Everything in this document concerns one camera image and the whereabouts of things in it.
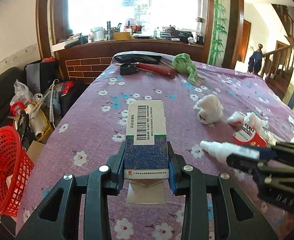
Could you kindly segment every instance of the screw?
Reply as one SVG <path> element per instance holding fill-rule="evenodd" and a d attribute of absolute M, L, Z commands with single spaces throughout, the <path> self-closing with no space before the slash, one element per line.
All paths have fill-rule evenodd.
<path fill-rule="evenodd" d="M 109 170 L 109 167 L 107 165 L 102 165 L 99 167 L 99 171 L 101 172 L 105 172 L 105 171 L 108 171 Z"/>
<path fill-rule="evenodd" d="M 192 171 L 194 168 L 191 165 L 185 165 L 184 170 L 185 171 Z"/>
<path fill-rule="evenodd" d="M 270 177 L 265 178 L 265 184 L 270 184 L 271 181 L 272 181 L 272 178 Z"/>
<path fill-rule="evenodd" d="M 229 179 L 230 178 L 230 176 L 229 176 L 229 174 L 228 173 L 221 173 L 220 174 L 220 177 L 222 178 L 222 179 Z"/>
<path fill-rule="evenodd" d="M 72 179 L 72 174 L 68 173 L 64 175 L 64 180 L 70 180 Z"/>

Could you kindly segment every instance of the barcode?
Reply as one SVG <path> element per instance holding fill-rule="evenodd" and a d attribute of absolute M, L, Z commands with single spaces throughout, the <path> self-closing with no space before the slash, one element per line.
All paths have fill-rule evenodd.
<path fill-rule="evenodd" d="M 136 140 L 147 140 L 147 106 L 137 106 Z"/>

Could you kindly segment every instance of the red box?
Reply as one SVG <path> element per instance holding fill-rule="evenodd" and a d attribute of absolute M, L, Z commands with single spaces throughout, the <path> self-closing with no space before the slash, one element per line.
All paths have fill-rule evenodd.
<path fill-rule="evenodd" d="M 234 140 L 238 145 L 251 145 L 266 147 L 266 141 L 249 125 L 245 124 L 242 129 L 234 133 Z"/>

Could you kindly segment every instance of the window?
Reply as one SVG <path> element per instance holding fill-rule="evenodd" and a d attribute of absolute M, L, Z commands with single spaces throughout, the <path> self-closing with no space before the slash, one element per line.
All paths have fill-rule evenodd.
<path fill-rule="evenodd" d="M 94 27 L 106 29 L 107 21 L 111 27 L 122 23 L 122 28 L 136 22 L 150 32 L 169 25 L 199 30 L 200 7 L 200 0 L 69 0 L 69 24 L 74 33 L 84 34 Z"/>

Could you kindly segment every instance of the red plastic basket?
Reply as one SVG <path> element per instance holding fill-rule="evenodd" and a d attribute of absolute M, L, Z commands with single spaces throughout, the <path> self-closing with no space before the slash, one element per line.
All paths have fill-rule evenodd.
<path fill-rule="evenodd" d="M 17 216 L 26 181 L 34 163 L 22 148 L 18 132 L 0 128 L 0 215 Z M 12 176 L 10 187 L 6 178 Z"/>

